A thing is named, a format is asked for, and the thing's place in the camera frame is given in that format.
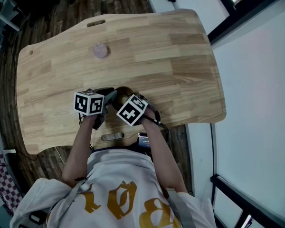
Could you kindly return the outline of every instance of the wrist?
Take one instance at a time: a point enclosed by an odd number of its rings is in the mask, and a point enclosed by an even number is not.
[[[95,124],[95,118],[94,117],[90,117],[90,116],[86,116],[86,117],[83,118],[82,123],[87,124],[87,125],[93,127],[94,124]]]
[[[149,120],[143,122],[142,125],[146,132],[153,131],[154,129],[159,128],[158,125],[156,125],[154,122],[151,122]]]

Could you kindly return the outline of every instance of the hand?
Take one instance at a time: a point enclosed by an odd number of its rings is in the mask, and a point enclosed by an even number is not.
[[[150,108],[150,107],[147,107],[145,112],[144,112],[144,115],[152,118],[152,119],[155,119],[155,113],[154,111]],[[139,119],[139,122],[145,127],[145,125],[147,124],[152,124],[152,122],[146,118],[144,118],[143,116]]]

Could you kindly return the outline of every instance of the wooden floor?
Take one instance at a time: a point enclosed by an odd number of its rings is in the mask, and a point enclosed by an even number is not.
[[[18,16],[15,23],[20,27],[17,34],[7,28],[6,38],[11,48],[5,42],[0,52],[0,132],[5,149],[16,149],[36,161],[16,154],[10,158],[10,164],[23,192],[27,192],[36,179],[60,179],[64,167],[57,151],[52,148],[41,152],[38,156],[29,155],[24,146],[19,127],[17,104],[15,97],[16,68],[13,63],[12,52],[16,61],[22,48],[51,38],[62,31],[74,26],[82,20],[106,13],[150,13],[152,9],[148,0],[60,0],[53,6],[48,21],[39,18],[32,27],[29,20]],[[192,191],[190,158],[185,126],[171,129],[170,147],[184,177],[188,191]],[[66,161],[71,146],[57,147],[62,158]]]

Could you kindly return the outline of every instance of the pink ball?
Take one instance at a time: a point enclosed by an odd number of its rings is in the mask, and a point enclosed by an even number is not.
[[[108,48],[103,43],[97,43],[93,48],[93,53],[97,58],[104,58],[108,54]]]

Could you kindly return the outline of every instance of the checkered cloth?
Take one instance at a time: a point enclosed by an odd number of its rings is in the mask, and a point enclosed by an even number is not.
[[[0,151],[0,192],[6,205],[11,211],[15,212],[22,197],[17,190],[11,175],[8,173],[2,151]]]

